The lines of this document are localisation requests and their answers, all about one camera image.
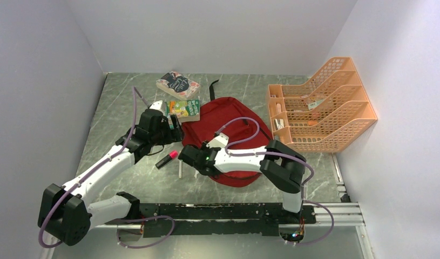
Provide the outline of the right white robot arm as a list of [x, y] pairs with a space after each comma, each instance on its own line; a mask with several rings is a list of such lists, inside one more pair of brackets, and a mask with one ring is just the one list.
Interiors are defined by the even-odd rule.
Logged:
[[201, 147], [185, 146], [178, 158], [205, 176], [220, 176], [235, 171], [264, 175], [283, 193], [282, 217], [296, 223], [303, 215], [303, 181], [305, 170], [313, 168], [299, 153], [277, 140], [252, 149], [229, 149], [229, 137], [218, 133]]

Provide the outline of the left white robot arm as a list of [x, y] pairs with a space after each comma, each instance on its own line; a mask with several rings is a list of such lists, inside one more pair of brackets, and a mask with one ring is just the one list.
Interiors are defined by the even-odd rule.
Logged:
[[150, 155], [154, 146], [183, 139], [178, 119], [167, 115], [166, 109], [166, 102], [154, 102], [93, 166], [61, 186], [51, 184], [45, 189], [37, 222], [43, 247], [48, 247], [44, 232], [73, 246], [98, 225], [114, 220], [134, 224], [141, 218], [140, 200], [129, 193], [119, 192], [99, 202], [94, 199], [113, 179]]

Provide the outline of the green paperback book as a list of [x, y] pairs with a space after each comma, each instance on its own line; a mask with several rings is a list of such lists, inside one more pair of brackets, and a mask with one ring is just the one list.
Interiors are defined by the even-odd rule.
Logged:
[[200, 120], [200, 101], [198, 99], [186, 101], [169, 101], [166, 113], [175, 114], [180, 123]]

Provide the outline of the red backpack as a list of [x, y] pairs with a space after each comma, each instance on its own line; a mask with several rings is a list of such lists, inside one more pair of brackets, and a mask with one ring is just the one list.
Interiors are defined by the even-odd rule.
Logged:
[[182, 145], [200, 147], [203, 142], [211, 141], [215, 132], [223, 125], [239, 117], [242, 119], [232, 122], [221, 131], [228, 137], [229, 143], [249, 138], [256, 131], [259, 132], [251, 140], [235, 144], [232, 148], [251, 149], [267, 145], [273, 139], [267, 125], [239, 100], [233, 97], [216, 98], [213, 86], [217, 82], [215, 80], [209, 86], [210, 102], [200, 107], [200, 120], [181, 124], [185, 134]]

